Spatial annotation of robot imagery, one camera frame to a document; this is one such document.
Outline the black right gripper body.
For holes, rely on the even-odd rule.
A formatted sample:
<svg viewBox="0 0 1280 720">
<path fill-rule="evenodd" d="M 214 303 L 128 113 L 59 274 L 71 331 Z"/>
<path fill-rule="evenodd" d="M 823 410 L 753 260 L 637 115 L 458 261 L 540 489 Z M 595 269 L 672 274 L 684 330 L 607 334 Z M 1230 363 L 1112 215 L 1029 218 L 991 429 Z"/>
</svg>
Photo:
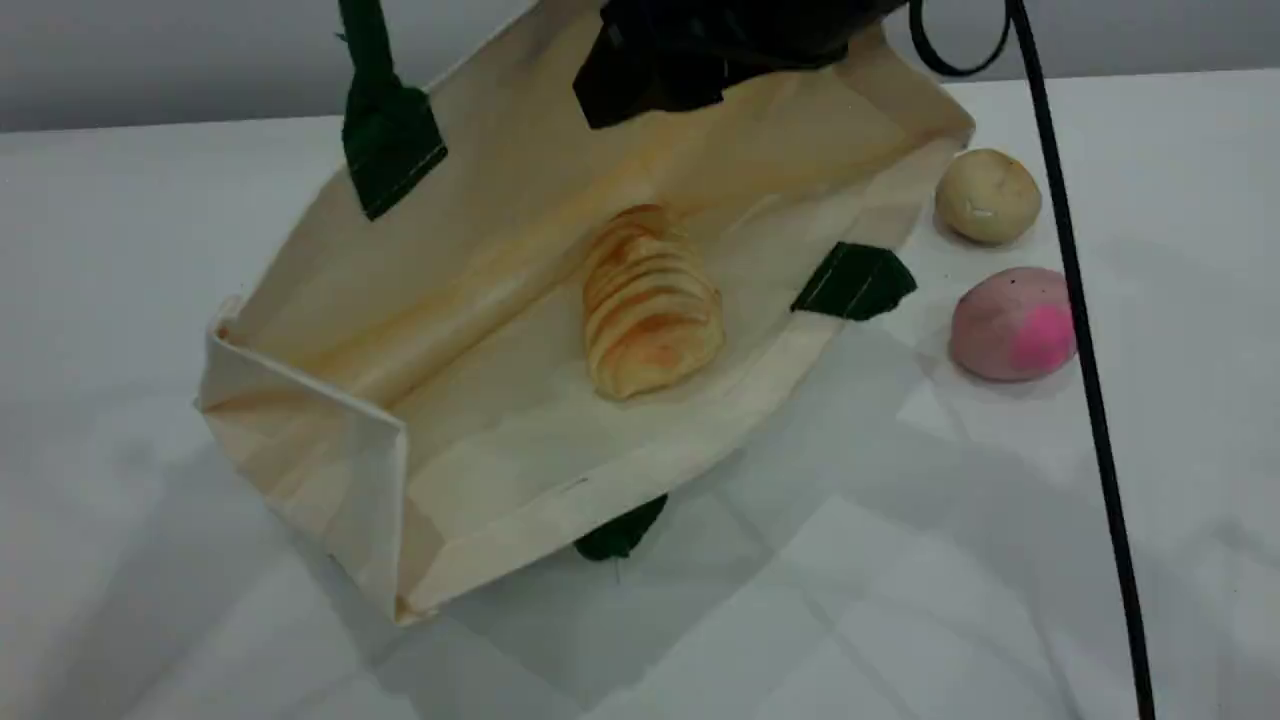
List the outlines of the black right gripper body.
<svg viewBox="0 0 1280 720">
<path fill-rule="evenodd" d="M 710 56 L 750 67 L 809 69 L 844 58 L 851 38 L 901 1 L 608 1 L 600 60 Z"/>
</svg>

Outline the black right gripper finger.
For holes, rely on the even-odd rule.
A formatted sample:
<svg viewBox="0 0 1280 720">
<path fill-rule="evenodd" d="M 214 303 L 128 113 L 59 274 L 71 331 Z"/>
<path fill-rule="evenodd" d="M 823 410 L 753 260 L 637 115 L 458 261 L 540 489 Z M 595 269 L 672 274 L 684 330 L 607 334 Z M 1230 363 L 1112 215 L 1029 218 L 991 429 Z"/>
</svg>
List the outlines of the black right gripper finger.
<svg viewBox="0 0 1280 720">
<path fill-rule="evenodd" d="M 669 29 L 604 26 L 573 77 L 593 129 L 650 111 L 695 111 L 723 99 L 726 60 Z"/>
</svg>

